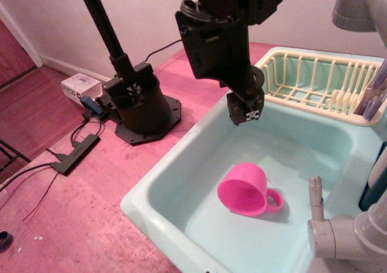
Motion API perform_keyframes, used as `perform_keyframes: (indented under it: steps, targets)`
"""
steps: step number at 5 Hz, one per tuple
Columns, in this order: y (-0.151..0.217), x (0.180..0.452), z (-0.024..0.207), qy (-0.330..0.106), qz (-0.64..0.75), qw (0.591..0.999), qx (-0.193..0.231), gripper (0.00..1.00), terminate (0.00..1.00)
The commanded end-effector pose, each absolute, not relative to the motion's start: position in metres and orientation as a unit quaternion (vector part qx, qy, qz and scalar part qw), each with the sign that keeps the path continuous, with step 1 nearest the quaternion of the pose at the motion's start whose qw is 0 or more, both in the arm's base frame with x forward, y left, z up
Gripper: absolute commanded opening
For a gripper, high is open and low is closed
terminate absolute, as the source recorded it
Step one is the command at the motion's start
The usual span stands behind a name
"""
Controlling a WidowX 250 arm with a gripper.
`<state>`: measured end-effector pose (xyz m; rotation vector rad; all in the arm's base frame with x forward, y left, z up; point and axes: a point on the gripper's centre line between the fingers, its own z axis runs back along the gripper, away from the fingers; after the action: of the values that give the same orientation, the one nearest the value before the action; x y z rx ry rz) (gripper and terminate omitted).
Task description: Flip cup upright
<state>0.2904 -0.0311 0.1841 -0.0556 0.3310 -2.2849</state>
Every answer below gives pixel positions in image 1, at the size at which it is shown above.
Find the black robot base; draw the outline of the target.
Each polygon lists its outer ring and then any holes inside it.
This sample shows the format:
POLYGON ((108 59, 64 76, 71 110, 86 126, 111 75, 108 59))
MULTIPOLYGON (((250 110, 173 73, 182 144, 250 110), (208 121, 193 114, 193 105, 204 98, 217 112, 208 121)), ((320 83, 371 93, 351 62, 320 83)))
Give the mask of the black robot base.
POLYGON ((116 71, 103 87, 120 118, 115 134, 132 146, 162 139, 181 121, 181 102, 162 93, 150 63, 132 65, 101 0, 83 1, 116 71))

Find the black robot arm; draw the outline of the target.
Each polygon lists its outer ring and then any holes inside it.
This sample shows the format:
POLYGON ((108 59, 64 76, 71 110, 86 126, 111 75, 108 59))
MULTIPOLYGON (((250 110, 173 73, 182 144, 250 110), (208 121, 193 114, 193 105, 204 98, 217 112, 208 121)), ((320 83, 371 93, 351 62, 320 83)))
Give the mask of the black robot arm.
POLYGON ((183 0, 175 19, 196 79, 227 87, 235 125, 257 120, 264 107, 264 73, 250 61, 249 27, 268 19, 282 0, 183 0))

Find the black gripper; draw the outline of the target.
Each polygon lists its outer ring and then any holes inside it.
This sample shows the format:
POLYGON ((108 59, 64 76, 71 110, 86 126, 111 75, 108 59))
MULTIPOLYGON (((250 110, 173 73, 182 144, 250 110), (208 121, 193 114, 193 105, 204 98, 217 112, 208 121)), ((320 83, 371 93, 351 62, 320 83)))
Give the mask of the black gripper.
POLYGON ((216 80, 233 92, 227 107, 234 125, 258 120, 265 78, 251 64, 247 26, 208 14, 191 0, 181 2, 175 19, 195 78, 216 80))

